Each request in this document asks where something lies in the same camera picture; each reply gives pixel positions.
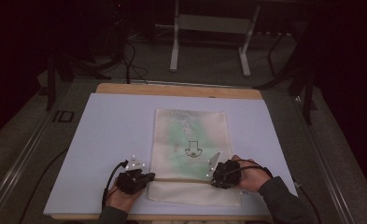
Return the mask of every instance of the table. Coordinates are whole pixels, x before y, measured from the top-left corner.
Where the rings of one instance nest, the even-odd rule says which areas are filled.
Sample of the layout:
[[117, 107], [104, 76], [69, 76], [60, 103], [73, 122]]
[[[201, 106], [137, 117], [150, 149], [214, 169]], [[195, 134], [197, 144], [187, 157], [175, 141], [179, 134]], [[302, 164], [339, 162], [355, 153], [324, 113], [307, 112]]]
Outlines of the table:
[[[107, 100], [101, 103], [94, 101], [92, 97]], [[100, 200], [103, 188], [114, 166], [129, 159], [133, 154], [137, 158], [140, 155], [144, 158], [143, 162], [149, 164], [152, 135], [146, 133], [153, 129], [153, 122], [148, 123], [148, 119], [142, 118], [145, 116], [137, 115], [146, 115], [160, 105], [173, 105], [176, 109], [187, 108], [192, 105], [192, 102], [200, 103], [195, 104], [197, 110], [214, 111], [224, 108], [227, 116], [230, 115], [228, 117], [230, 127], [234, 127], [236, 123], [245, 127], [244, 129], [229, 128], [234, 153], [243, 157], [249, 157], [249, 154], [256, 155], [256, 161], [266, 163], [270, 170], [275, 171], [274, 175], [284, 179], [290, 192], [297, 195], [270, 116], [264, 113], [266, 105], [258, 91], [105, 83], [98, 86], [96, 94], [92, 97], [87, 103], [64, 165], [49, 197], [44, 211], [46, 215], [56, 219], [96, 219], [101, 211]], [[249, 110], [248, 104], [256, 105], [255, 109]], [[121, 108], [123, 105], [139, 106], [141, 110]], [[122, 116], [123, 119], [109, 119], [113, 116]], [[248, 120], [251, 127], [246, 126], [248, 121], [239, 119], [242, 116], [250, 118]], [[263, 139], [267, 142], [266, 144], [254, 140], [260, 139], [259, 136], [265, 134], [267, 137]], [[132, 135], [140, 136], [140, 141], [127, 137]], [[147, 198], [145, 192], [134, 205], [129, 219], [270, 221], [271, 217], [261, 196], [256, 193], [244, 194], [241, 207], [204, 207], [153, 202]]]
[[245, 42], [238, 49], [241, 60], [242, 71], [245, 77], [250, 76], [247, 63], [247, 46], [253, 34], [256, 19], [259, 15], [260, 5], [256, 5], [251, 20], [237, 18], [219, 18], [199, 15], [179, 14], [179, 0], [175, 0], [175, 22], [174, 22], [174, 45], [172, 47], [171, 72], [177, 70], [177, 59], [179, 54], [179, 29], [224, 32], [233, 34], [245, 34]]

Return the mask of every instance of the gray sleeve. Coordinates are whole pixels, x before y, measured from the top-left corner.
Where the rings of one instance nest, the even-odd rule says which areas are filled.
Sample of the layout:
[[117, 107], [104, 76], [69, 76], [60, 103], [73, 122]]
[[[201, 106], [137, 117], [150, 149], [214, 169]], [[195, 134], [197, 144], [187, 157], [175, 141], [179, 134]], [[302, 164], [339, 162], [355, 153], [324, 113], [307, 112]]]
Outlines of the gray sleeve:
[[96, 224], [124, 224], [128, 214], [117, 208], [105, 206]]
[[267, 204], [274, 223], [317, 223], [314, 214], [295, 195], [289, 192], [281, 177], [265, 182], [259, 194]]

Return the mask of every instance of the white surface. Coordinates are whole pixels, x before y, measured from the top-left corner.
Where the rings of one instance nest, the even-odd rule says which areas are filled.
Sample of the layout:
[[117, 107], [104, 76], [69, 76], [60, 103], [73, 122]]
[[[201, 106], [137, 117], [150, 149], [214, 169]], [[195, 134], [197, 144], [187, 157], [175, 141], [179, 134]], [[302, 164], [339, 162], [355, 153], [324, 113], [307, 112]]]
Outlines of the white surface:
[[[93, 93], [67, 152], [44, 213], [99, 214], [107, 180], [114, 167], [135, 155], [149, 170], [155, 111], [158, 108], [227, 114], [234, 154], [253, 159], [280, 175], [297, 195], [263, 100]], [[262, 197], [243, 194], [241, 207], [160, 203], [145, 192], [131, 214], [268, 215]]]
[[210, 185], [212, 177], [206, 176], [208, 160], [222, 149], [220, 161], [225, 162], [233, 156], [226, 113], [157, 109], [150, 171], [160, 179], [195, 179], [208, 184], [154, 181], [148, 185], [148, 197], [164, 203], [241, 206], [238, 188], [217, 189]]

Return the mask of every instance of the black cable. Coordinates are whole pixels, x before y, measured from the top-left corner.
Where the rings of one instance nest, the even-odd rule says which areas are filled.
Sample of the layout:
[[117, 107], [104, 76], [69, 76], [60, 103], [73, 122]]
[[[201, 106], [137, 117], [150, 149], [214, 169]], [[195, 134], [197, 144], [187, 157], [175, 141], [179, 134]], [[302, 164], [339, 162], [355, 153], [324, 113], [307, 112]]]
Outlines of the black cable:
[[133, 56], [132, 56], [132, 58], [131, 58], [131, 60], [130, 60], [130, 67], [131, 67], [131, 64], [133, 63], [133, 60], [134, 60], [134, 56], [135, 56], [135, 54], [136, 54], [136, 48], [134, 47], [134, 45], [132, 45], [130, 42], [126, 42], [126, 44], [128, 45], [128, 46], [130, 46], [131, 47], [131, 49], [133, 50]]
[[[125, 59], [125, 60], [124, 60], [125, 62], [126, 62], [126, 61], [128, 61], [128, 57], [124, 56], [124, 59]], [[133, 65], [133, 64], [131, 64], [131, 67], [133, 68], [134, 72], [137, 74], [137, 77], [139, 77], [139, 78], [141, 78], [142, 80], [144, 80], [144, 81], [145, 81], [145, 83], [148, 85], [148, 82], [143, 78], [143, 76], [142, 76], [142, 75], [140, 75], [140, 74], [136, 71], [136, 69], [142, 69], [142, 70], [145, 70], [145, 74], [144, 74], [144, 76], [148, 74], [148, 70], [147, 70], [146, 68], [139, 67], [139, 66], [136, 66], [136, 65]]]
[[116, 192], [118, 189], [115, 189], [115, 190], [113, 190], [113, 191], [111, 191], [110, 193], [109, 193], [109, 195], [107, 195], [107, 197], [105, 198], [105, 202], [107, 201], [107, 199], [114, 193], [114, 192]]
[[21, 215], [20, 221], [18, 222], [19, 224], [21, 224], [23, 222], [23, 220], [25, 219], [25, 215], [28, 211], [29, 205], [33, 199], [33, 197], [35, 196], [35, 191], [37, 190], [38, 186], [40, 185], [41, 180], [43, 179], [44, 175], [46, 174], [46, 172], [48, 171], [48, 169], [51, 167], [51, 165], [58, 160], [65, 152], [67, 152], [69, 148], [65, 149], [64, 151], [62, 151], [60, 154], [58, 154], [58, 156], [56, 156], [50, 163], [49, 165], [46, 167], [46, 169], [43, 171], [43, 174], [41, 174], [40, 178], [37, 180], [37, 183], [35, 184], [35, 188], [33, 189], [31, 196], [28, 199], [28, 202], [26, 202], [25, 208], [23, 209], [23, 213]]
[[294, 182], [294, 186], [296, 186], [297, 189], [300, 189], [303, 193], [303, 195], [305, 196], [305, 198], [309, 201], [309, 203], [311, 204], [312, 208], [314, 209], [315, 214], [317, 215], [317, 219], [318, 219], [318, 224], [322, 223], [322, 220], [320, 219], [320, 214], [319, 211], [317, 210], [317, 208], [315, 207], [314, 203], [312, 202], [312, 200], [310, 199], [310, 197], [308, 196], [308, 194], [305, 192], [305, 190], [303, 189], [302, 185], [299, 184], [294, 177], [292, 177], [293, 182]]
[[256, 165], [255, 166], [244, 166], [244, 167], [240, 167], [239, 169], [230, 171], [229, 173], [226, 173], [224, 175], [229, 175], [229, 174], [232, 174], [232, 173], [235, 173], [235, 172], [238, 172], [238, 171], [243, 171], [243, 170], [246, 170], [246, 169], [260, 169], [260, 170], [263, 170], [270, 177], [273, 177], [273, 175], [271, 174], [271, 172], [267, 168], [260, 166], [255, 161], [250, 161], [250, 160], [236, 160], [236, 161], [249, 161], [249, 162], [255, 163]]
[[124, 60], [125, 67], [127, 69], [127, 71], [125, 72], [125, 80], [126, 80], [127, 84], [131, 84], [131, 81], [130, 81], [130, 66], [128, 65], [127, 61], [125, 60], [125, 56], [122, 57], [122, 59]]
[[107, 200], [107, 197], [108, 197], [108, 196], [107, 196], [108, 189], [109, 189], [109, 186], [110, 186], [111, 180], [113, 179], [114, 174], [116, 173], [117, 169], [119, 169], [121, 166], [122, 166], [122, 167], [125, 167], [125, 166], [127, 166], [127, 164], [128, 164], [128, 161], [120, 162], [120, 163], [119, 163], [119, 164], [114, 168], [113, 172], [111, 173], [111, 175], [110, 175], [110, 177], [109, 177], [109, 179], [108, 179], [108, 181], [107, 181], [106, 187], [105, 187], [105, 189], [104, 189], [104, 194], [103, 194], [103, 196], [102, 196], [102, 208], [104, 208], [104, 207], [105, 207], [106, 200]]
[[91, 68], [98, 70], [98, 71], [102, 71], [103, 69], [107, 69], [113, 65], [118, 66], [119, 63], [120, 63], [119, 57], [115, 56], [109, 62], [93, 65], [91, 66]]
[[[78, 69], [80, 69], [81, 70], [81, 68], [79, 67], [79, 66], [76, 66], [75, 64], [73, 64], [73, 63], [71, 63], [70, 65], [72, 65], [73, 67], [76, 67], [76, 68], [78, 68]], [[116, 69], [117, 67], [119, 67], [120, 66], [120, 63], [115, 63], [114, 64], [114, 66], [111, 66], [111, 67], [109, 67], [109, 69], [107, 69], [107, 70], [105, 70], [105, 71], [102, 71], [103, 69], [106, 69], [106, 67], [104, 68], [104, 67], [100, 67], [99, 69], [98, 68], [95, 68], [95, 67], [93, 67], [93, 66], [91, 66], [91, 68], [92, 69], [96, 69], [96, 71], [99, 71], [99, 73], [101, 73], [101, 74], [106, 74], [107, 72], [110, 72], [111, 70], [113, 70], [113, 69]]]
[[[130, 2], [129, 0], [127, 0], [127, 3], [128, 3], [128, 16], [127, 16], [127, 18], [126, 18], [126, 22], [128, 22], [128, 21], [131, 19], [131, 2]], [[127, 45], [130, 45], [130, 46], [131, 46], [131, 44], [128, 42], [128, 40], [126, 40], [126, 41], [125, 41], [125, 43], [126, 43]], [[133, 48], [133, 50], [134, 50], [134, 54], [133, 54], [132, 59], [130, 60], [129, 65], [127, 65], [127, 72], [126, 72], [126, 74], [125, 74], [125, 79], [127, 80], [127, 84], [130, 84], [130, 83], [131, 83], [131, 81], [130, 81], [130, 67], [131, 67], [131, 64], [132, 64], [132, 62], [133, 62], [133, 60], [134, 60], [134, 56], [135, 56], [135, 54], [136, 54], [136, 50], [135, 50], [135, 48]]]

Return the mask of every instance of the person's right hand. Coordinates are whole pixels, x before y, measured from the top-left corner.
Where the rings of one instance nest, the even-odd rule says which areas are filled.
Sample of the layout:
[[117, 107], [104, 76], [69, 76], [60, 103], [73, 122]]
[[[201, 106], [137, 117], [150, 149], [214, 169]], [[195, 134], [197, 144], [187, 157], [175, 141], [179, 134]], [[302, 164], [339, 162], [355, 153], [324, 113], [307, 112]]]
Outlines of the person's right hand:
[[107, 193], [106, 206], [115, 207], [126, 213], [130, 213], [134, 202], [144, 191], [145, 189], [141, 189], [134, 195], [126, 194], [117, 188], [116, 178], [113, 187]]
[[[239, 156], [234, 155], [233, 161], [238, 161], [241, 167], [257, 166], [255, 163], [242, 160]], [[250, 192], [258, 192], [259, 188], [267, 182], [271, 177], [261, 169], [246, 169], [241, 171], [241, 182], [239, 187]]]

